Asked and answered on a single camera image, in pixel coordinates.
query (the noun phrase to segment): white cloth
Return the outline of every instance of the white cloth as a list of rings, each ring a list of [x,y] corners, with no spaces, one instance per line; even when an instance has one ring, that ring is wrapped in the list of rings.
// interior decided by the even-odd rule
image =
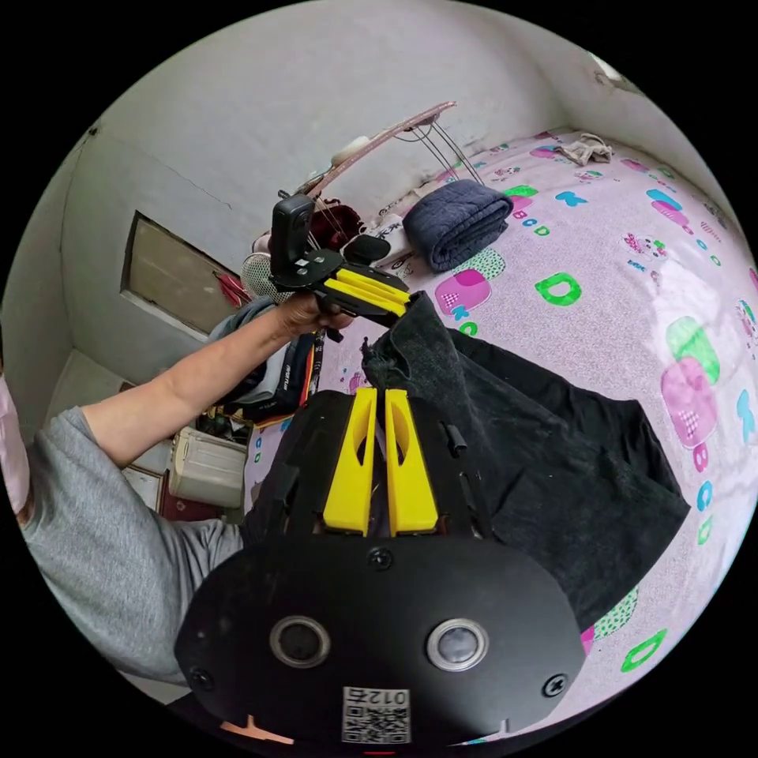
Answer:
[[[614,149],[597,135],[584,133],[576,142],[572,142],[570,145],[562,144],[556,152],[563,153],[580,166],[586,166],[591,160],[609,163]]]

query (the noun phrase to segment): white wall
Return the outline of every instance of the white wall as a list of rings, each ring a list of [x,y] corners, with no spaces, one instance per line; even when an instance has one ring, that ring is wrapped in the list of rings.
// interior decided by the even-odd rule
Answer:
[[[568,125],[602,134],[660,159],[700,187],[739,226],[724,191],[700,154],[651,100],[600,84],[599,67],[581,47],[552,32],[502,13],[494,17],[553,85],[568,113]]]
[[[79,350],[72,350],[58,378],[47,419],[75,406],[89,405],[115,395],[123,379]]]
[[[77,153],[72,152],[40,198],[2,298],[3,369],[25,442],[44,422],[73,343],[63,299],[60,246],[63,207],[76,160]]]
[[[64,237],[77,348],[145,381],[197,336],[118,293],[134,211],[239,270],[292,191],[357,136],[447,99],[441,122],[473,152],[561,126],[544,76],[474,6],[321,0],[253,17],[196,43],[103,115],[74,180]],[[419,146],[383,146],[332,185],[360,212],[438,171]]]

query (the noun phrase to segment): bed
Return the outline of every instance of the bed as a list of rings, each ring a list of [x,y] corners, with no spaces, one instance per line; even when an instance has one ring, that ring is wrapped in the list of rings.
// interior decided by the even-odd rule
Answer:
[[[639,586],[585,630],[579,679],[529,730],[601,703],[662,660],[718,589],[758,497],[758,274],[748,245],[650,156],[614,144],[611,163],[582,168],[556,152],[579,135],[545,132],[470,159],[514,210],[505,233],[460,269],[435,275],[412,256],[386,264],[426,290],[447,325],[580,387],[639,400],[692,507]],[[455,179],[446,171],[423,193]],[[389,213],[402,216],[420,194]],[[359,348],[381,331],[356,321],[342,343],[327,342],[319,389],[365,385]],[[268,472],[283,428],[253,433],[248,487]]]

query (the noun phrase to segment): folded blanket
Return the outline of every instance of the folded blanket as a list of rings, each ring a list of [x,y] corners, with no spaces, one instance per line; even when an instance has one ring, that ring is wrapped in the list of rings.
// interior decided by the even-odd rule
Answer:
[[[505,220],[512,210],[503,193],[459,179],[418,201],[403,227],[432,271],[450,271],[494,242],[508,226]]]

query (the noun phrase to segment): gray sleeve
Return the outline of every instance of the gray sleeve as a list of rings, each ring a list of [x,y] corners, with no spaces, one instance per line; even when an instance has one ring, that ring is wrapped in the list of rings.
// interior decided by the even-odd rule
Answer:
[[[22,531],[55,598],[116,668],[184,684],[178,628],[203,579],[242,548],[239,529],[147,508],[79,408],[38,432],[28,456],[34,510]]]

